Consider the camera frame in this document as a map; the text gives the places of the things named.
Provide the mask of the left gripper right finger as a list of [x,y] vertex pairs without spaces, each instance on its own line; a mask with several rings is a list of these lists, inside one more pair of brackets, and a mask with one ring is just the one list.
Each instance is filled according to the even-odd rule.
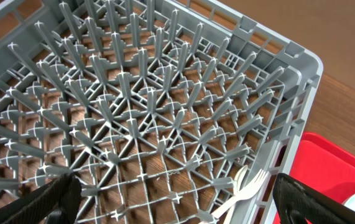
[[355,211],[285,173],[272,191],[281,224],[355,224]]

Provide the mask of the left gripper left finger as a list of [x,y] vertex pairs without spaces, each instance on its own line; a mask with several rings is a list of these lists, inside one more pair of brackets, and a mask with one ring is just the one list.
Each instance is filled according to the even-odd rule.
[[82,186],[72,173],[63,174],[28,195],[0,208],[0,223],[75,223]]

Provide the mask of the white plastic fork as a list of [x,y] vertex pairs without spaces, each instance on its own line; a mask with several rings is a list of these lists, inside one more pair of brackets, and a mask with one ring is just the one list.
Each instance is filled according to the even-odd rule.
[[213,211],[212,216],[216,219],[216,221],[218,221],[218,218],[220,218],[238,201],[248,200],[255,196],[255,194],[258,193],[258,191],[263,186],[269,175],[269,172],[266,172],[261,169],[247,185],[239,189],[238,193],[234,194],[229,200],[224,202],[220,207]]

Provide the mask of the white plastic spoon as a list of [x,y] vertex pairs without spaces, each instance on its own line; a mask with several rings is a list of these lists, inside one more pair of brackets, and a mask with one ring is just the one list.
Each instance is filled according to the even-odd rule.
[[[238,170],[238,172],[236,173],[235,177],[234,177],[234,180],[235,180],[235,185],[234,185],[234,188],[233,188],[233,193],[236,194],[238,193],[241,185],[242,185],[242,182],[245,178],[245,174],[248,170],[248,165],[244,165],[242,168],[240,168]],[[227,212],[227,215],[224,219],[224,222],[223,224],[230,224],[231,223],[231,220],[232,220],[232,216],[233,216],[233,213],[234,213],[234,210],[235,210],[235,207],[236,205],[233,205]]]

